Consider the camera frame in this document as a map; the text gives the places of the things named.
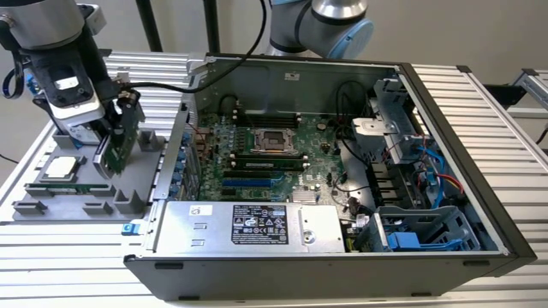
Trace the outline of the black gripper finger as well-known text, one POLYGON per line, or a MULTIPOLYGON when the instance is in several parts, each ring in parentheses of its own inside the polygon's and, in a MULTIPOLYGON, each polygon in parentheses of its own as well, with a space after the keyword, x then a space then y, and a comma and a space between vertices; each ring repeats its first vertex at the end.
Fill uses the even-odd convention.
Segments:
POLYGON ((102 117, 102 126, 109 135, 115 134, 115 129, 118 128, 119 115, 115 111, 113 101, 105 101, 102 104, 103 107, 103 117, 102 117))
POLYGON ((141 121, 139 93, 133 90, 121 90, 117 106, 121 109, 121 128, 135 128, 141 121))

